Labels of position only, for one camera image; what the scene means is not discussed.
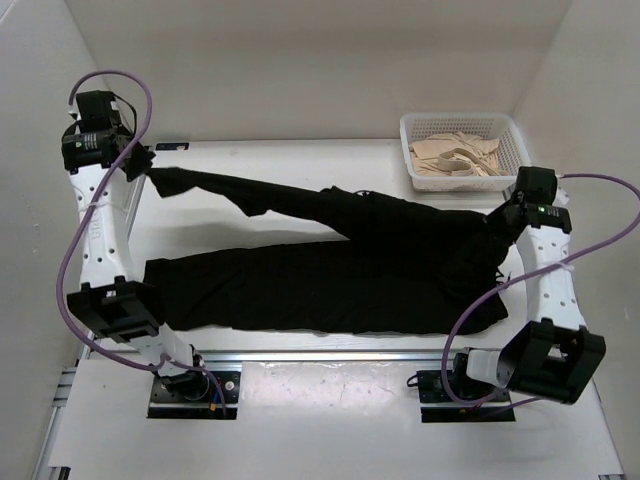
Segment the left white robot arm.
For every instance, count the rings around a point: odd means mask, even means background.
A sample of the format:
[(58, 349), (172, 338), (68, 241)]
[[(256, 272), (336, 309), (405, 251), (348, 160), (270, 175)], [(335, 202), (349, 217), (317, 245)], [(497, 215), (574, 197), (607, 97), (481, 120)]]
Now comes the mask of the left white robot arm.
[(75, 99), (62, 154), (87, 226), (80, 289), (67, 295), (67, 307), (96, 338), (137, 350), (168, 392), (199, 400), (211, 389), (202, 357), (166, 323), (159, 291), (135, 272), (128, 243), (133, 184), (155, 155), (123, 124), (119, 96), (94, 90)]

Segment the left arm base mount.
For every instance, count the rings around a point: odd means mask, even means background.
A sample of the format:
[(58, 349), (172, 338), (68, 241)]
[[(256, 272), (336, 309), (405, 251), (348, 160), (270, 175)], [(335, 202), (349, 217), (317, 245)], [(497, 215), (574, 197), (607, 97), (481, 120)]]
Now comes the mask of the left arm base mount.
[(154, 375), (147, 406), (148, 419), (235, 420), (242, 369), (202, 359), (209, 374), (188, 372), (177, 377)]

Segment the black trousers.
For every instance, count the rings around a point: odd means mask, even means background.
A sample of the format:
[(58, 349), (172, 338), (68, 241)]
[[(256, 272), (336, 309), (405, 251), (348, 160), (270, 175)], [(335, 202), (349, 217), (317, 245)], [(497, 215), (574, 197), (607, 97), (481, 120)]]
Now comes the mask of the black trousers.
[(510, 244), (481, 213), (176, 167), (149, 177), (163, 198), (200, 189), (249, 217), (274, 212), (338, 234), (148, 261), (144, 280), (159, 291), (174, 330), (436, 335), (460, 323), (473, 335), (507, 317), (495, 289)]

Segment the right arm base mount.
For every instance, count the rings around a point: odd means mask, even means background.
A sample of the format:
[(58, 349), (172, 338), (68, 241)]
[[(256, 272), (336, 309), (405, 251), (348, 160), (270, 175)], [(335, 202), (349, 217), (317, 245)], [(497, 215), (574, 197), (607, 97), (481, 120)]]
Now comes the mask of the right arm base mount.
[(418, 392), (422, 423), (473, 423), (473, 422), (514, 422), (515, 414), (510, 408), (508, 392), (470, 379), (466, 376), (468, 354), (456, 353), (447, 368), (450, 388), (456, 396), (471, 402), (491, 396), (489, 402), (479, 406), (463, 406), (453, 402), (443, 387), (439, 369), (417, 370), (406, 380), (409, 389)]

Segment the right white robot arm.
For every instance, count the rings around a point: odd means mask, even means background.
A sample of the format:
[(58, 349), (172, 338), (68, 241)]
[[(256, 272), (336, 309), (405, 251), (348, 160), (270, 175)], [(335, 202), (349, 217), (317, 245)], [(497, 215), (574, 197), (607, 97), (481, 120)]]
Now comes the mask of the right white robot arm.
[(554, 203), (557, 187), (553, 170), (522, 167), (511, 197), (485, 219), (521, 257), (526, 323), (502, 349), (471, 348), (441, 372), (455, 403), (472, 407), (509, 390), (573, 404), (604, 357), (604, 338), (586, 328), (578, 307), (569, 268), (572, 224)]

